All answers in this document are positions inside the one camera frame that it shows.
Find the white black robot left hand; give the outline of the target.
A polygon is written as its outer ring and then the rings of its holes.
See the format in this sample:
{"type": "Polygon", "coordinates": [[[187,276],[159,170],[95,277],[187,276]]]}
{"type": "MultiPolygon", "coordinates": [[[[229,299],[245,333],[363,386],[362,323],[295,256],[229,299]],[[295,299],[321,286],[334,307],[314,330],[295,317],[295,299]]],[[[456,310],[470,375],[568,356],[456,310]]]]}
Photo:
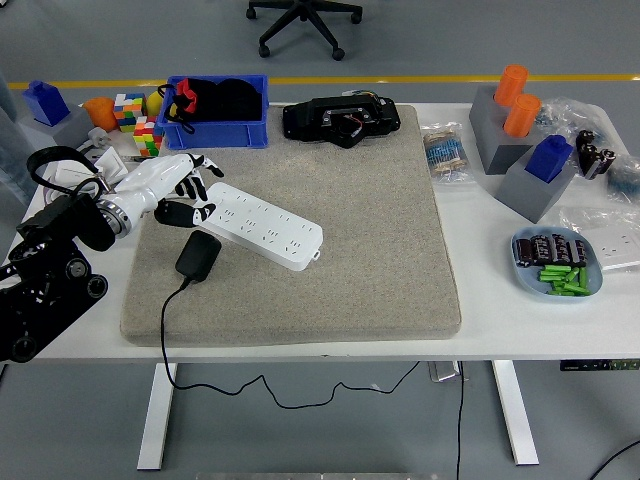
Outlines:
{"type": "Polygon", "coordinates": [[[222,170],[208,157],[192,153],[155,157],[143,161],[109,193],[96,202],[117,237],[124,237],[142,216],[154,211],[169,194],[207,199],[200,168],[223,178],[222,170]]]}

